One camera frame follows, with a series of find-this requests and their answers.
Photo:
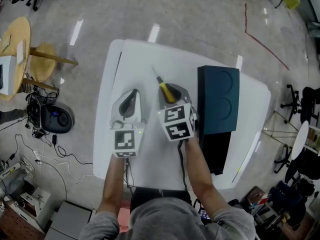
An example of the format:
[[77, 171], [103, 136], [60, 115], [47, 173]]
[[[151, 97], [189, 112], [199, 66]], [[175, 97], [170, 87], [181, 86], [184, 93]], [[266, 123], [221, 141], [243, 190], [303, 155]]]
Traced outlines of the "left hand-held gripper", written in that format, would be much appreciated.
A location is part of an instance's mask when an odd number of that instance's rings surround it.
[[124, 93], [113, 104], [111, 118], [112, 153], [118, 158], [137, 157], [147, 126], [140, 92], [132, 89]]

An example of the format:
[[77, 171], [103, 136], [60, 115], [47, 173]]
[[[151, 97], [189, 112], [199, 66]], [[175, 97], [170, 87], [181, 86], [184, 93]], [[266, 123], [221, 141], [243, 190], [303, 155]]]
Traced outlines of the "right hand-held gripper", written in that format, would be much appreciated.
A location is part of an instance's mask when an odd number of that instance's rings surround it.
[[192, 106], [188, 91], [177, 84], [167, 83], [175, 103], [167, 103], [166, 94], [158, 89], [157, 117], [170, 142], [192, 138], [198, 123], [198, 113]]

